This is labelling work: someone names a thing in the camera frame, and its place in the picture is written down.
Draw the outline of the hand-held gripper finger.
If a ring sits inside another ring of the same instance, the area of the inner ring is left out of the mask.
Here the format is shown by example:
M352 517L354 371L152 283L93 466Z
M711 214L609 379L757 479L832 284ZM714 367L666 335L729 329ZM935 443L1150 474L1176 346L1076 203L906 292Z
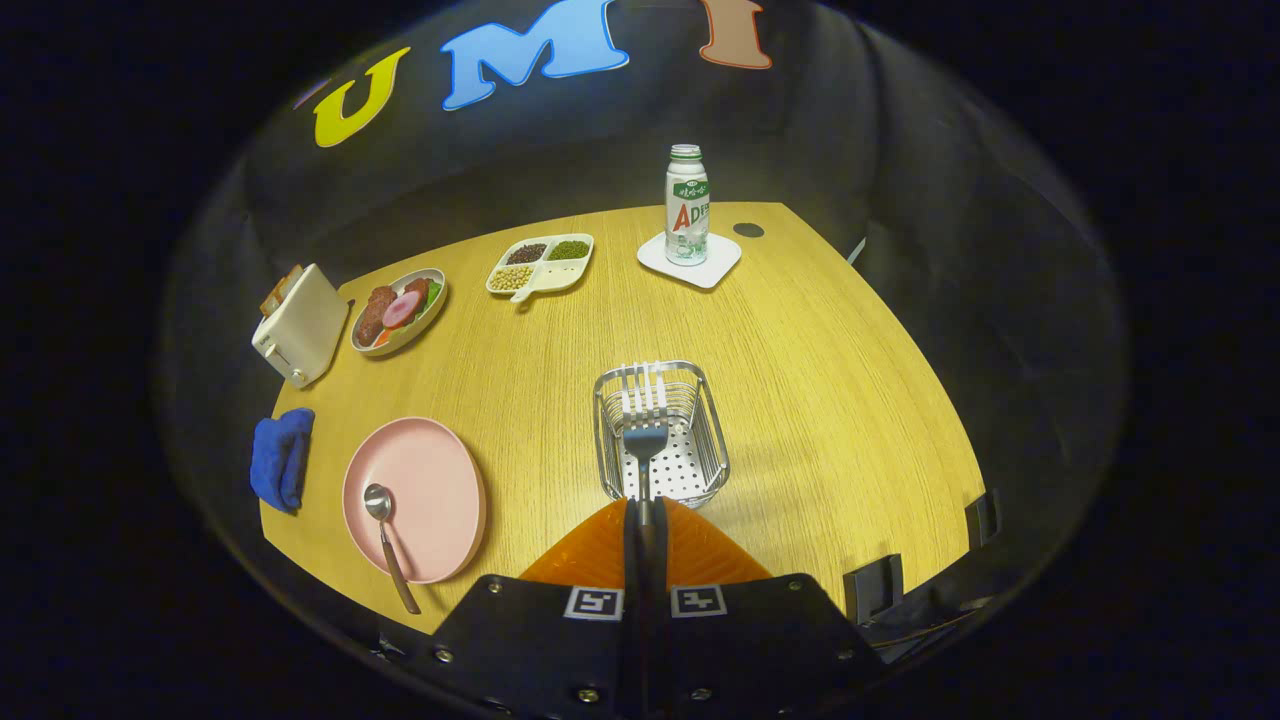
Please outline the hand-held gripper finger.
M884 661L808 574L671 583L671 510L641 505L641 715L818 719L874 685Z
M498 717L618 717L640 600L635 525L634 502L617 500L524 574L476 579L431 635L428 678Z

